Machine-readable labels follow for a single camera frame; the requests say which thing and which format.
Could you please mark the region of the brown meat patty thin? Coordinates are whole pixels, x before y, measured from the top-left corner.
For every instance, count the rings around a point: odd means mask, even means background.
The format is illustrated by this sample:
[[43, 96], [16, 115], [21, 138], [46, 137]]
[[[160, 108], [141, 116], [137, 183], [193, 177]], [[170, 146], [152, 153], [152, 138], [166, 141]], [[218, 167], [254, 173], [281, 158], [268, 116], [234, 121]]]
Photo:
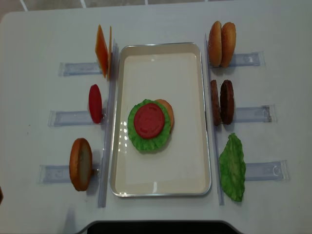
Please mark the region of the brown meat patty thin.
[[220, 105], [219, 105], [218, 89], [217, 89], [216, 80], [212, 80], [210, 82], [210, 87], [211, 87], [211, 100], [212, 100], [212, 111], [213, 111], [214, 125], [218, 126], [221, 124], [221, 116], [220, 116]]

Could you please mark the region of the red tomato slice on tray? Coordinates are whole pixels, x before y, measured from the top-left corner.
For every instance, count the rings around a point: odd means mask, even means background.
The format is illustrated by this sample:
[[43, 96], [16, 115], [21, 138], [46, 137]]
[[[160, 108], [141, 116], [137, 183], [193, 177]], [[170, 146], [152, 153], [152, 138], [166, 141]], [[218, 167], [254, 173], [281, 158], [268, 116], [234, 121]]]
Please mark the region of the red tomato slice on tray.
[[155, 103], [141, 106], [134, 117], [136, 133], [143, 139], [151, 139], [160, 134], [165, 124], [165, 116]]

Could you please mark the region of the red tomato slice standing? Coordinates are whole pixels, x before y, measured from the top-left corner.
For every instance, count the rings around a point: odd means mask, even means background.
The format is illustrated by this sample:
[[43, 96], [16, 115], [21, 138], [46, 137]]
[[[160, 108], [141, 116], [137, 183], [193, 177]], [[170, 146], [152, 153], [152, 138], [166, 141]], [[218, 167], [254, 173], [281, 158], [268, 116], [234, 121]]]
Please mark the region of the red tomato slice standing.
[[102, 100], [99, 87], [94, 84], [89, 91], [89, 111], [94, 123], [99, 124], [103, 118]]

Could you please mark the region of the dark brown meat patty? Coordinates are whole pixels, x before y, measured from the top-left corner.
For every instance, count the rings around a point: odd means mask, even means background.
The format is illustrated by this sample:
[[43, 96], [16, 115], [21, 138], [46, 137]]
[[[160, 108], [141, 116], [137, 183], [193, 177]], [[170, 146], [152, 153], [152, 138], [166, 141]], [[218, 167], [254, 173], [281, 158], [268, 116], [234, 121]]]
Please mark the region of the dark brown meat patty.
[[220, 91], [220, 116], [224, 124], [231, 124], [234, 117], [234, 91], [232, 82], [224, 80]]

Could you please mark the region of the green lettuce leaf standing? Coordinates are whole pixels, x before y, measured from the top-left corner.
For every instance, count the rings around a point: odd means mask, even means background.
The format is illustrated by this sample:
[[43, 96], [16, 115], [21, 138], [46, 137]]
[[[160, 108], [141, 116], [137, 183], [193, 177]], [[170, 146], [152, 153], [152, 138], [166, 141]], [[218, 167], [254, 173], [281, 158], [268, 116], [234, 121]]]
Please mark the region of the green lettuce leaf standing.
[[245, 192], [246, 163], [241, 140], [232, 133], [219, 157], [220, 182], [223, 192], [241, 202]]

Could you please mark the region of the clear holder for tomato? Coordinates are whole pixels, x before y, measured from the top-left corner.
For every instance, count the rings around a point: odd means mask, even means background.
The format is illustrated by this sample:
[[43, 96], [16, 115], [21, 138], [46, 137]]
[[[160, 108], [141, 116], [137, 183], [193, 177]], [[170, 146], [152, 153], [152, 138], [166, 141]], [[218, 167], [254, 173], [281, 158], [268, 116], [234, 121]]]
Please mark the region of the clear holder for tomato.
[[89, 111], [50, 111], [49, 127], [82, 125], [95, 125]]

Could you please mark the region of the clear holder for patties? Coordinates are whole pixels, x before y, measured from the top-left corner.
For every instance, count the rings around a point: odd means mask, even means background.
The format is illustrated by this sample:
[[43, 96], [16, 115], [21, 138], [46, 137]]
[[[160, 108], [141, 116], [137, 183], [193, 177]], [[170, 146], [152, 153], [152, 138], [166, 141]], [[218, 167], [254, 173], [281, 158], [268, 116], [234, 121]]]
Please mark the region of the clear holder for patties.
[[277, 122], [275, 105], [259, 107], [238, 107], [234, 112], [233, 122]]

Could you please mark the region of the clear holder for lettuce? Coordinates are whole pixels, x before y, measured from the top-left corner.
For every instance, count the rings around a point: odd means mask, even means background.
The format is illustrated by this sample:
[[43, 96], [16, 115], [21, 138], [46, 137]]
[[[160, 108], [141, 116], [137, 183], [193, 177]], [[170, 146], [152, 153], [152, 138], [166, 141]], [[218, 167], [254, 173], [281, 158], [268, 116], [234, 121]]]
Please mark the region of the clear holder for lettuce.
[[286, 160], [247, 163], [246, 181], [282, 181], [289, 180], [288, 164]]

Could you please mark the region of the white rectangular metal tray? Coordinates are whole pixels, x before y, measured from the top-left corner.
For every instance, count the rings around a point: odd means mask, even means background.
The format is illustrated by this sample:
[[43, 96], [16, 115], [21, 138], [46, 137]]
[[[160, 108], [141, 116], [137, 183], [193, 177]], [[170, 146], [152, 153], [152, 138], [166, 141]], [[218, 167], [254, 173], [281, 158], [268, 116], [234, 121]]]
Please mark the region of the white rectangular metal tray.
[[[112, 192], [118, 197], [207, 193], [212, 179], [200, 48], [192, 42], [126, 46], [118, 65]], [[163, 146], [140, 152], [130, 141], [128, 116], [145, 99], [167, 101], [175, 121]]]

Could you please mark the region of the bun slice standing left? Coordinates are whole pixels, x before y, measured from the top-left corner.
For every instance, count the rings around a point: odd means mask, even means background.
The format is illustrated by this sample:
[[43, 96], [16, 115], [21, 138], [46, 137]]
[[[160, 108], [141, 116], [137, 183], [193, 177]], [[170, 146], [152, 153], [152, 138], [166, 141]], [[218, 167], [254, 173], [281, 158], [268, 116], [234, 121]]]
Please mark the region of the bun slice standing left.
[[70, 153], [70, 180], [77, 191], [86, 191], [92, 175], [93, 155], [85, 138], [74, 141]]

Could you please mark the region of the sesame bun top standing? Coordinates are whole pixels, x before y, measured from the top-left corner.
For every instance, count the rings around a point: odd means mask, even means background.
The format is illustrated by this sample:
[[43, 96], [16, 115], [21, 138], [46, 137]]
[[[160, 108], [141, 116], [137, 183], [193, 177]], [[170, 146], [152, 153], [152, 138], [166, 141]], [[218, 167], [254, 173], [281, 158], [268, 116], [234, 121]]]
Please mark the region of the sesame bun top standing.
[[218, 67], [222, 60], [221, 23], [216, 21], [210, 30], [208, 54], [212, 66]]

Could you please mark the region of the clear holder for buns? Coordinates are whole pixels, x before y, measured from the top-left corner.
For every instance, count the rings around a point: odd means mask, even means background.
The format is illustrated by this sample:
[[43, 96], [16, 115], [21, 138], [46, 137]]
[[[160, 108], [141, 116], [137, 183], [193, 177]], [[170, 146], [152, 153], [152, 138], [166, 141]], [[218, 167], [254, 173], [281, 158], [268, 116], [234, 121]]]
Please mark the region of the clear holder for buns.
[[228, 67], [265, 66], [264, 51], [233, 54]]

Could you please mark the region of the left clear acrylic rack rail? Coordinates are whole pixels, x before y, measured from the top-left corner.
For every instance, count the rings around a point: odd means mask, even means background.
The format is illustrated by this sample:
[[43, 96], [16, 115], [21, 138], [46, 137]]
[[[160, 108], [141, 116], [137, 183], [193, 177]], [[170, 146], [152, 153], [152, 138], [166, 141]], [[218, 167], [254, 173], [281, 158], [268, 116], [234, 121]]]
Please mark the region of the left clear acrylic rack rail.
[[104, 208], [106, 206], [107, 188], [108, 188], [108, 176], [109, 176], [109, 162], [110, 154], [112, 152], [112, 138], [113, 138], [113, 127], [115, 121], [115, 97], [116, 97], [116, 86], [117, 77], [116, 70], [118, 70], [119, 60], [119, 47], [116, 40], [113, 40], [113, 51], [112, 51], [112, 67], [111, 67], [111, 78], [109, 81], [109, 95], [106, 108], [106, 119], [105, 119], [105, 137], [104, 137], [104, 148], [103, 156], [101, 161], [100, 170], [100, 182], [98, 192], [98, 207]]

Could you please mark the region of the clear acrylic rack rail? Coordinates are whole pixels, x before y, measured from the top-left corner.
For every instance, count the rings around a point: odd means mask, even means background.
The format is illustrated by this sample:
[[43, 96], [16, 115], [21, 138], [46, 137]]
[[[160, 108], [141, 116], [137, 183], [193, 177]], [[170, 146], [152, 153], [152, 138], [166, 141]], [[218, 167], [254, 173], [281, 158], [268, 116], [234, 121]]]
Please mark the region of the clear acrylic rack rail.
[[214, 164], [215, 164], [215, 171], [216, 171], [216, 184], [217, 184], [217, 194], [218, 194], [218, 202], [220, 206], [224, 205], [224, 193], [221, 188], [220, 183], [220, 170], [219, 170], [219, 154], [218, 154], [218, 142], [216, 137], [216, 128], [214, 125], [214, 117], [213, 117], [213, 102], [212, 102], [212, 91], [211, 91], [211, 71], [210, 71], [210, 61], [208, 55], [208, 36], [205, 34], [204, 39], [204, 46], [205, 46], [205, 60], [206, 60], [206, 73], [207, 73], [207, 85], [209, 91], [209, 100], [210, 100], [210, 114], [212, 119], [212, 138], [213, 138], [213, 151], [214, 151]]
[[115, 121], [115, 97], [116, 97], [116, 86], [117, 77], [116, 70], [118, 70], [119, 60], [119, 47], [116, 40], [113, 40], [113, 51], [112, 51], [112, 67], [111, 67], [111, 78], [109, 81], [109, 95], [106, 108], [106, 119], [105, 119], [105, 137], [104, 137], [104, 148], [103, 156], [101, 161], [100, 170], [100, 182], [98, 192], [98, 207], [104, 208], [106, 206], [107, 188], [108, 188], [108, 176], [109, 176], [109, 162], [110, 154], [112, 152], [112, 138], [113, 138], [113, 127]]

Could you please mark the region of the right clear acrylic rack rail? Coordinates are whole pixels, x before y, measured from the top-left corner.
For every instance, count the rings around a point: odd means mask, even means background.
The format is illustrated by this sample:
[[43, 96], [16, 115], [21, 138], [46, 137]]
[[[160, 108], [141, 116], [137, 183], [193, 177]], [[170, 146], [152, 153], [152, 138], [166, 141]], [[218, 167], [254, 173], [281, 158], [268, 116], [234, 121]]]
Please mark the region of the right clear acrylic rack rail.
[[219, 170], [219, 154], [218, 154], [218, 142], [216, 137], [216, 128], [214, 125], [214, 117], [213, 117], [213, 102], [212, 102], [212, 91], [211, 91], [211, 71], [210, 71], [210, 61], [208, 55], [208, 36], [205, 34], [204, 39], [204, 46], [205, 46], [205, 60], [206, 60], [206, 73], [207, 73], [207, 85], [209, 91], [209, 100], [210, 100], [210, 114], [212, 119], [212, 138], [213, 138], [213, 151], [214, 151], [214, 164], [215, 164], [215, 171], [216, 171], [216, 184], [217, 184], [217, 194], [218, 194], [218, 202], [220, 206], [224, 205], [224, 193], [221, 188], [220, 183], [220, 170]]

